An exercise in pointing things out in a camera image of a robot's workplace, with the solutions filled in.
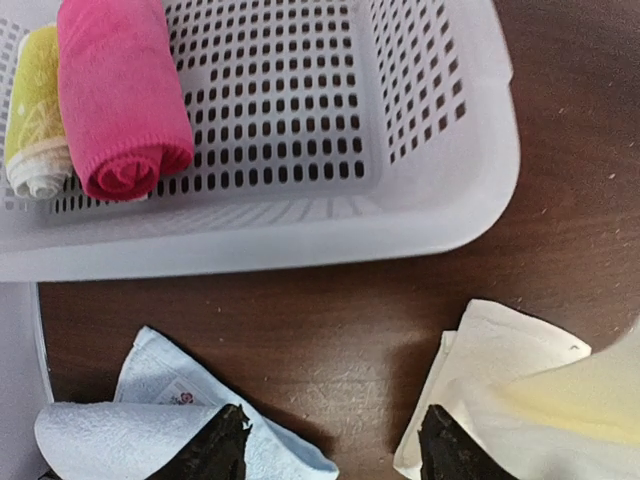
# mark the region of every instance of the wooden table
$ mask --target wooden table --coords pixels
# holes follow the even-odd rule
[[[342,479],[397,479],[392,452],[440,333],[494,299],[610,344],[640,312],[640,3],[500,0],[522,174],[455,252],[296,271],[42,285],[59,399],[107,400],[137,330],[188,348]]]

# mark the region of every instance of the white towel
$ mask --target white towel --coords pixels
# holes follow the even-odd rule
[[[418,401],[393,465],[420,480],[422,456],[418,430],[431,404],[444,406],[483,447],[454,385],[505,385],[516,378],[566,365],[589,356],[591,348],[573,335],[502,305],[473,300],[457,332],[444,332],[440,350]]]
[[[242,405],[252,430],[248,480],[334,480],[335,464],[250,404],[157,332],[143,328],[127,357],[115,403],[54,404],[36,421],[38,445],[64,480],[144,480],[166,465],[226,404]]]

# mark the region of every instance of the yellow towel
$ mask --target yellow towel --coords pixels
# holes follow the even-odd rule
[[[7,178],[18,197],[54,197],[73,173],[58,105],[58,59],[55,26],[20,43],[5,141]]]

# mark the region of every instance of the rolled pink towel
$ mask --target rolled pink towel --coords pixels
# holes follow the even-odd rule
[[[193,134],[161,0],[64,0],[60,111],[87,195],[133,200],[191,163]]]

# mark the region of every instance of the plastic basket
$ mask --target plastic basket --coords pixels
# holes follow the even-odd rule
[[[59,3],[0,6],[0,131],[22,35]],[[511,64],[490,0],[165,3],[197,154],[144,202],[76,180],[0,187],[0,279],[178,275],[431,254],[515,187]]]

